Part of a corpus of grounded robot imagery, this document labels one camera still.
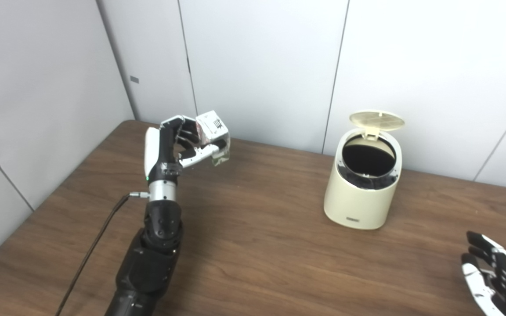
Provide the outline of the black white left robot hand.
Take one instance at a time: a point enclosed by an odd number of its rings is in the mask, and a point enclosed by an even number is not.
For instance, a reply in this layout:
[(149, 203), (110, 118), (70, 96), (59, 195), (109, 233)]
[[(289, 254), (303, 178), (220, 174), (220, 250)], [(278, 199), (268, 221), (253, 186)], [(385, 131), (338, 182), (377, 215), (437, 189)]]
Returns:
[(144, 155), (147, 183), (176, 182), (184, 168), (225, 154), (229, 139), (229, 129), (214, 111), (196, 118), (176, 115), (158, 128), (149, 127)]

